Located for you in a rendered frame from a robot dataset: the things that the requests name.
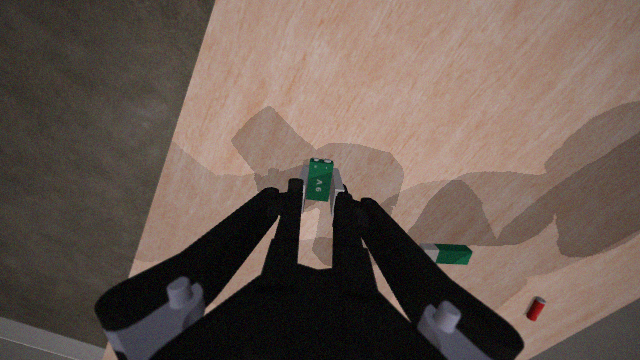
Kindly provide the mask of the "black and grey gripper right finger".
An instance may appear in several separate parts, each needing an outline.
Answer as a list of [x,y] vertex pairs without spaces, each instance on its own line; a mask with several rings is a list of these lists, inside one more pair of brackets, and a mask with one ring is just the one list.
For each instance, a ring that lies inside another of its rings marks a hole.
[[448,360],[514,360],[520,354],[524,341],[517,330],[450,279],[375,200],[354,200],[338,168],[329,197],[344,360],[392,360],[395,352],[369,251],[410,322]]

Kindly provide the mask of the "red cylindrical battery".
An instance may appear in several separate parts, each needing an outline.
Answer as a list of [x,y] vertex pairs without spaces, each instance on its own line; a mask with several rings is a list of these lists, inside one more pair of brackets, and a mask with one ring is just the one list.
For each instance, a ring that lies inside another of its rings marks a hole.
[[536,297],[530,309],[528,310],[526,317],[531,321],[536,321],[537,317],[539,316],[545,304],[546,304],[546,301],[543,298]]

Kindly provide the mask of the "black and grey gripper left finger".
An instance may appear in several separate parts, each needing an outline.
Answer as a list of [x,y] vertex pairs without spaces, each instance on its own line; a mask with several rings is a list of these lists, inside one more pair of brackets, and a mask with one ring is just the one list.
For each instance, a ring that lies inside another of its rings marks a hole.
[[242,351],[244,360],[285,360],[308,176],[303,165],[287,192],[263,189],[182,252],[106,291],[94,311],[117,359],[148,360],[203,317],[280,215],[243,323]]

